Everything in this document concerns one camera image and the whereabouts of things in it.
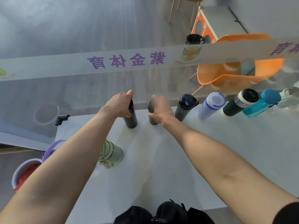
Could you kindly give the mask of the white cup with red inside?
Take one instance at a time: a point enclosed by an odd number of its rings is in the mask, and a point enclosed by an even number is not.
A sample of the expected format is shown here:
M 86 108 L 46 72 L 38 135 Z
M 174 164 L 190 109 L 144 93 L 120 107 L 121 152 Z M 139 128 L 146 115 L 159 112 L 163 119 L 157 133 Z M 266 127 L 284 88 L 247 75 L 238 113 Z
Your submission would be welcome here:
M 23 162 L 14 172 L 12 177 L 12 187 L 18 191 L 28 177 L 41 165 L 42 160 L 33 158 Z

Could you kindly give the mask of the black bag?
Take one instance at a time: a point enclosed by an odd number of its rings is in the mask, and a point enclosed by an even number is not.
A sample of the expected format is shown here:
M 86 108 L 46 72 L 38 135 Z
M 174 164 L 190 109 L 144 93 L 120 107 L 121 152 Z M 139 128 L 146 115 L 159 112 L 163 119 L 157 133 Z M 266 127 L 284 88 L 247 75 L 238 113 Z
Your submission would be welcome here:
M 113 224 L 215 224 L 204 211 L 196 208 L 185 208 L 183 203 L 173 200 L 159 205 L 156 214 L 139 206 L 131 206 L 127 211 L 117 216 Z

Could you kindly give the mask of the slim black bottle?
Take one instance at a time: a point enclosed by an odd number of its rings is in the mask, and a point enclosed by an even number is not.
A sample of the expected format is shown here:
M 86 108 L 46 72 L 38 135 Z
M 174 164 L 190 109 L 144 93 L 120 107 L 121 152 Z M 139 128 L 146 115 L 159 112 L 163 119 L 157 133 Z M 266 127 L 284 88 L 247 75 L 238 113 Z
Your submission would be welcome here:
M 133 129 L 137 126 L 138 121 L 137 121 L 135 107 L 134 107 L 134 103 L 133 103 L 132 99 L 131 99 L 130 105 L 129 105 L 129 112 L 131 113 L 131 117 L 129 117 L 129 118 L 123 117 L 123 120 L 128 128 Z

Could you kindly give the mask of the black corner bracket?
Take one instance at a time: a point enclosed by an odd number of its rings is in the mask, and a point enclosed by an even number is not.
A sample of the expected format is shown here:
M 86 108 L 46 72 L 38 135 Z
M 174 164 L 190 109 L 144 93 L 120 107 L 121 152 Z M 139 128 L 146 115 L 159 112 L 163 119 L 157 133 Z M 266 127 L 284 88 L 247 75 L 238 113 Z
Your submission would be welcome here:
M 55 122 L 55 126 L 60 126 L 64 121 L 67 121 L 70 115 L 58 116 Z

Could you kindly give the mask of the person's left forearm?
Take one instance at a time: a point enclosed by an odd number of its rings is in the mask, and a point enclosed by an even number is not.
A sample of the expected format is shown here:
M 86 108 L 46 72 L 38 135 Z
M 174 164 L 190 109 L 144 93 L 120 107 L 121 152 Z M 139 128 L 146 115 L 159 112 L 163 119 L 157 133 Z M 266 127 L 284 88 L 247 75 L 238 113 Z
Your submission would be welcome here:
M 29 176 L 0 212 L 0 224 L 65 224 L 121 115 L 102 107 Z

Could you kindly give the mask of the person's right hand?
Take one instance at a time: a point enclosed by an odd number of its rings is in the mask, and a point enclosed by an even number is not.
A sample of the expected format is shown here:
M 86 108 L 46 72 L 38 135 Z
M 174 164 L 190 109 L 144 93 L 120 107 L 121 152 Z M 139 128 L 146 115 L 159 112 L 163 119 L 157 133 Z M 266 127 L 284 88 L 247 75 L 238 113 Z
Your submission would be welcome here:
M 168 100 L 163 96 L 152 95 L 154 103 L 154 113 L 158 113 L 161 126 L 165 127 L 170 120 L 175 119 L 175 114 L 171 109 Z

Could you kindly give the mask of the orange plastic chair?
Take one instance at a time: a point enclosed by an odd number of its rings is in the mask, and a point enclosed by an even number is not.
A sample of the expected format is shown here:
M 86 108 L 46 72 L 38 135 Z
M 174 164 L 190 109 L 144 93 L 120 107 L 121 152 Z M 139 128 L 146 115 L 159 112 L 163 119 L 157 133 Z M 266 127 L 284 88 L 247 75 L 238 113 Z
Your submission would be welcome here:
M 238 93 L 274 76 L 282 67 L 284 59 L 248 60 L 221 64 L 199 65 L 195 76 L 201 86 L 192 93 L 195 96 L 204 87 L 220 93 Z

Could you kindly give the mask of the black bottle with silver collar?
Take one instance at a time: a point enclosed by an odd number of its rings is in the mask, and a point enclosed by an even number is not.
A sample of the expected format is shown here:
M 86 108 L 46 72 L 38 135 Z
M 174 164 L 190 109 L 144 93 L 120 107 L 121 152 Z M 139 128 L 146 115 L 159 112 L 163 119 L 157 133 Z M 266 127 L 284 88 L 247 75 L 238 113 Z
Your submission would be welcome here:
M 258 100 L 259 93 L 256 90 L 250 88 L 243 89 L 222 108 L 222 113 L 228 117 L 233 117 L 255 104 Z

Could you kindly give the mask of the person's left hand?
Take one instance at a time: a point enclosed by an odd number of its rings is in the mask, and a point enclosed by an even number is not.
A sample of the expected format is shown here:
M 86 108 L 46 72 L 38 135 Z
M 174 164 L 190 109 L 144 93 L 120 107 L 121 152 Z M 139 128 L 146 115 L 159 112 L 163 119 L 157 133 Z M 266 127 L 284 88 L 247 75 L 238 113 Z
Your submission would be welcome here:
M 99 111 L 106 116 L 117 117 L 131 117 L 129 112 L 129 105 L 132 98 L 128 98 L 125 92 L 120 92 L 114 95 Z

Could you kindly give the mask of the clear blue bottle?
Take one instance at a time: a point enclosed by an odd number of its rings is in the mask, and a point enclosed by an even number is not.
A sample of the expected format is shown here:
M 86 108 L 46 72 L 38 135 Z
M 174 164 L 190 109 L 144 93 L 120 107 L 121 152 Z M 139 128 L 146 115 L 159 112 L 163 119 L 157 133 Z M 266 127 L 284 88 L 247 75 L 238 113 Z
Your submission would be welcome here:
M 266 89 L 261 93 L 259 100 L 255 104 L 244 109 L 242 113 L 248 118 L 254 118 L 272 106 L 277 105 L 280 101 L 281 95 L 278 91 Z

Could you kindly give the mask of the clear green bottle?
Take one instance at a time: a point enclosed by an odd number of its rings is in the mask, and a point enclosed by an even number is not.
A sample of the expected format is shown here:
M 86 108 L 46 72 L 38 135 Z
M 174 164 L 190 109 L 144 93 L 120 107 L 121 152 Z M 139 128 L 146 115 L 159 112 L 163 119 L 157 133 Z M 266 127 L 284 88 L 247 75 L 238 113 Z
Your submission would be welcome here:
M 105 169 L 110 169 L 114 167 L 115 164 L 121 162 L 122 159 L 122 149 L 106 139 L 97 163 L 102 165 Z

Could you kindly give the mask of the wooden leg chair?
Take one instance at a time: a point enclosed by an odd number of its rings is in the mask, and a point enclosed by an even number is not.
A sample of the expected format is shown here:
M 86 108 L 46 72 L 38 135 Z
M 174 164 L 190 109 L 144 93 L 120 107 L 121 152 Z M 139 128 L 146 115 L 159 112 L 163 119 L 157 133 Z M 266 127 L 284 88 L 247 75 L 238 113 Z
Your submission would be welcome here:
M 198 7 L 200 7 L 203 1 L 204 0 L 171 0 L 171 9 L 169 13 L 168 23 L 171 23 L 173 13 L 180 12 L 182 8 L 184 13 L 188 12 L 188 14 L 190 15 L 189 29 L 191 29 L 192 23 L 194 23 L 196 10 Z

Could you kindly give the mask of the person's right forearm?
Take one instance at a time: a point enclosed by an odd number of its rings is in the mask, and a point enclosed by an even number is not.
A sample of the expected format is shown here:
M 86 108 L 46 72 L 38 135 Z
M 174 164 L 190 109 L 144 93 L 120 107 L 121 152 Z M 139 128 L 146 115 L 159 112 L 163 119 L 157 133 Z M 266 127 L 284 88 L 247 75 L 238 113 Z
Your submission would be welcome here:
M 176 118 L 164 128 L 216 195 L 244 224 L 272 224 L 284 206 L 299 202 L 237 153 Z

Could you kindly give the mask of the orange and white cabinet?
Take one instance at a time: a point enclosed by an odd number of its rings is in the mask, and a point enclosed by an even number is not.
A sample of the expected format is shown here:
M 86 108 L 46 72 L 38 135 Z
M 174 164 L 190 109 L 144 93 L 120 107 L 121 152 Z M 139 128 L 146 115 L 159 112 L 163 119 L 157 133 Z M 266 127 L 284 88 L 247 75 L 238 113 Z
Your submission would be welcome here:
M 229 8 L 222 6 L 200 6 L 191 33 L 204 37 L 207 44 L 225 35 L 247 34 Z

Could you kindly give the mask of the person's black sleeve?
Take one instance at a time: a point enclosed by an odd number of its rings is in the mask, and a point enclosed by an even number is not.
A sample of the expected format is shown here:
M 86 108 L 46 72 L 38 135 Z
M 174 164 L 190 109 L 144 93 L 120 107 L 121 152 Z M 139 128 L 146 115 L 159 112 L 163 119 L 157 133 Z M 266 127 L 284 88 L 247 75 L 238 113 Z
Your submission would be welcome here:
M 272 224 L 299 224 L 299 202 L 284 206 L 275 215 Z

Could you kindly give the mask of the clear bottle with white cap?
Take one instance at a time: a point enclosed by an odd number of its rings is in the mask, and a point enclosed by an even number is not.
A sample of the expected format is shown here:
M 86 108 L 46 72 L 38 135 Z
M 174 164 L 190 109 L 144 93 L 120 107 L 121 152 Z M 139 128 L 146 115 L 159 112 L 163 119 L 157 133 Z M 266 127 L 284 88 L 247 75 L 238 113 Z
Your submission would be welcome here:
M 278 108 L 284 109 L 293 105 L 299 104 L 299 88 L 290 87 L 286 88 L 279 93 L 281 101 L 277 104 Z

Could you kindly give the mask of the glass partition with frosted strip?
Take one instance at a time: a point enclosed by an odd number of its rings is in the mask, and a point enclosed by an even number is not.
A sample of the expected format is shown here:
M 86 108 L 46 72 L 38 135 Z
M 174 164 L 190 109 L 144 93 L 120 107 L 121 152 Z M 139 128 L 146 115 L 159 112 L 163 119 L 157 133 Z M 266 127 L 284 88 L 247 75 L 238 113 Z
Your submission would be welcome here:
M 222 37 L 212 44 L 0 59 L 0 82 L 92 73 L 269 60 L 299 55 L 299 37 Z

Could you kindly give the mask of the grey bottle with navy lid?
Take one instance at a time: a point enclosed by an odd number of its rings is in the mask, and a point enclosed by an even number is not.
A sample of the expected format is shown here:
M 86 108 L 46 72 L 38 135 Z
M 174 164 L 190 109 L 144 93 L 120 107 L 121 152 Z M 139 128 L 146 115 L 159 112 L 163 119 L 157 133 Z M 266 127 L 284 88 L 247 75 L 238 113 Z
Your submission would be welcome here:
M 199 100 L 197 100 L 191 94 L 183 94 L 179 100 L 178 105 L 175 110 L 175 118 L 179 121 L 183 121 L 188 113 L 199 104 Z

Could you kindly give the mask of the black round bin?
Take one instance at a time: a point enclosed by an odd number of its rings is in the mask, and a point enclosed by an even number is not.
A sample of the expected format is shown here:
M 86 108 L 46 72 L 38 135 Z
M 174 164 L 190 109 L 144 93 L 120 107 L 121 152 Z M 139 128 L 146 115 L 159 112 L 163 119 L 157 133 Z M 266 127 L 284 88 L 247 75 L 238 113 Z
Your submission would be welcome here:
M 204 44 L 205 38 L 199 34 L 189 34 L 186 37 L 185 45 Z

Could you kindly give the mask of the slim dark grey bottle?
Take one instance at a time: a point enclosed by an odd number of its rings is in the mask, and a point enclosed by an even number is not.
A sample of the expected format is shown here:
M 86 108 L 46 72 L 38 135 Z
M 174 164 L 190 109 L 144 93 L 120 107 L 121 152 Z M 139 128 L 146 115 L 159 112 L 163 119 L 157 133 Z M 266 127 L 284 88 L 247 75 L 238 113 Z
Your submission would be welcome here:
M 148 102 L 148 113 L 153 113 L 154 112 L 154 103 L 153 103 L 153 100 L 149 100 Z M 152 124 L 152 125 L 157 125 L 158 123 L 152 119 L 151 117 L 149 117 L 149 123 Z

